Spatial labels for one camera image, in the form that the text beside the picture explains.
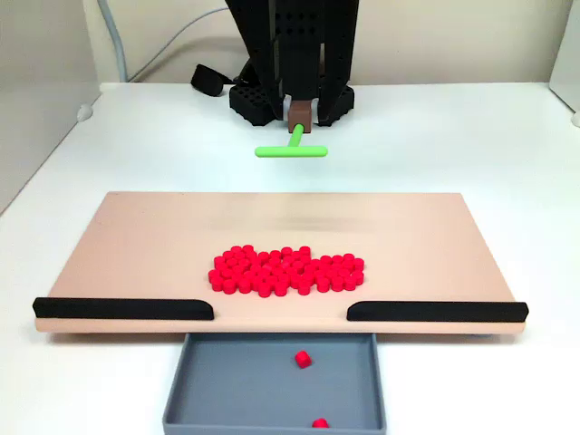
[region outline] red piece in tray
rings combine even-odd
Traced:
[[[314,422],[312,423],[312,427],[317,429],[329,429],[330,425],[328,424],[328,421],[326,421],[325,419],[318,419],[314,420]]]
[[[298,367],[301,369],[305,369],[306,367],[312,365],[312,358],[310,358],[310,355],[306,351],[300,351],[295,355],[294,359],[296,360]]]

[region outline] brown block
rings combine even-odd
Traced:
[[[312,102],[292,101],[288,111],[288,131],[292,133],[296,124],[304,125],[304,133],[312,131]]]

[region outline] black edge guard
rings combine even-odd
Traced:
[[[473,322],[519,324],[524,302],[362,301],[346,314],[350,322]]]
[[[198,299],[37,297],[33,309],[39,319],[214,320]]]

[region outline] white table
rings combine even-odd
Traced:
[[[386,336],[391,435],[573,433],[580,391],[580,130],[544,84],[356,88],[356,108],[284,145],[188,85],[104,86],[0,217],[0,433],[162,433],[182,335],[51,336],[46,295],[109,190],[458,191],[518,300],[519,337]]]

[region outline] gray cable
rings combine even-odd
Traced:
[[[107,25],[107,29],[109,30],[109,35],[112,39],[112,44],[115,47],[115,55],[117,57],[117,69],[119,70],[119,79],[122,82],[128,82],[128,75],[127,75],[127,64],[125,62],[125,51],[123,50],[123,42],[121,40],[121,36],[119,35],[119,31],[117,30],[117,26],[115,25],[115,20],[112,17],[111,9],[109,8],[109,4],[107,0],[97,0],[99,4],[99,8],[101,9],[102,19],[105,21]]]
[[[185,25],[184,25],[184,26],[181,28],[181,30],[179,30],[179,31],[178,31],[176,34],[174,34],[174,35],[171,37],[171,39],[169,39],[169,40],[168,40],[168,41],[165,43],[165,45],[163,45],[163,46],[161,47],[161,49],[160,49],[160,50],[157,52],[157,54],[155,54],[155,55],[154,55],[154,56],[153,56],[153,57],[152,57],[152,58],[151,58],[151,59],[150,59],[150,60],[149,60],[147,63],[145,63],[145,64],[144,64],[144,65],[143,65],[143,66],[142,66],[142,67],[141,67],[141,68],[140,68],[140,69],[139,69],[139,70],[138,70],[136,73],[134,73],[134,74],[133,74],[133,75],[130,77],[130,79],[129,79],[129,82],[132,82],[133,80],[135,80],[135,78],[136,78],[137,76],[139,76],[139,74],[141,74],[143,71],[145,71],[145,69],[147,69],[147,67],[148,67],[149,65],[151,65],[151,64],[153,63],[153,61],[155,61],[155,59],[157,59],[157,58],[160,56],[160,54],[162,54],[162,53],[165,51],[165,49],[166,49],[167,47],[169,47],[169,45],[170,45],[170,44],[171,44],[173,41],[175,41],[175,40],[178,38],[178,36],[180,36],[180,35],[181,35],[183,32],[185,32],[185,30],[186,30],[188,27],[190,27],[191,25],[195,24],[197,21],[199,21],[199,20],[200,20],[200,19],[202,19],[202,18],[205,18],[205,17],[206,17],[206,16],[208,16],[208,15],[212,15],[212,14],[215,14],[216,12],[227,11],[227,10],[229,10],[229,8],[227,8],[227,7],[219,7],[218,9],[212,9],[211,11],[207,11],[207,12],[205,12],[204,14],[200,15],[199,17],[195,18],[194,20],[191,20],[189,23],[185,24]]]

